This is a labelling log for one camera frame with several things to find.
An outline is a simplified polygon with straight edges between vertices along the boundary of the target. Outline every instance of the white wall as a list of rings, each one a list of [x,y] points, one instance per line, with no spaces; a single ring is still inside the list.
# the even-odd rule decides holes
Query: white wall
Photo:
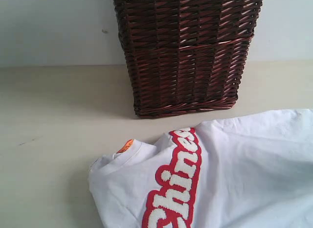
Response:
[[[265,0],[249,60],[313,59],[312,2]],[[112,0],[0,0],[0,66],[123,63]]]

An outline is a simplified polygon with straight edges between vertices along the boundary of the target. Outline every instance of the orange clothing tag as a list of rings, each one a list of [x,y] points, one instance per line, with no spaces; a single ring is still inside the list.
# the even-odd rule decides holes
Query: orange clothing tag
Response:
[[[133,142],[134,139],[128,140],[128,142],[125,143],[125,145],[117,152],[117,154],[127,151],[132,146]]]

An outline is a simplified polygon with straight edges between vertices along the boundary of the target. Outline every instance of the tabletop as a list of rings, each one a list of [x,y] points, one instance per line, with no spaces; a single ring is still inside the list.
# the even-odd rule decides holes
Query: tabletop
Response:
[[[138,119],[126,66],[0,69],[0,224],[101,228],[89,165],[205,120],[313,108],[313,61],[247,63],[230,110]]]

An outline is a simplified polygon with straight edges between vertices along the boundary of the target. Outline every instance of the woven basket weave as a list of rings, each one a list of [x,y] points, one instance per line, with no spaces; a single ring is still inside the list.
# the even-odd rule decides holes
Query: woven basket weave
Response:
[[[114,0],[140,117],[231,108],[262,0]]]

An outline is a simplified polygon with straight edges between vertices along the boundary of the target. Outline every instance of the brown wicker basket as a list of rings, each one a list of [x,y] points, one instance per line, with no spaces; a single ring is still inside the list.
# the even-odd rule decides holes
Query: brown wicker basket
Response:
[[[231,108],[262,0],[114,0],[140,117]]]

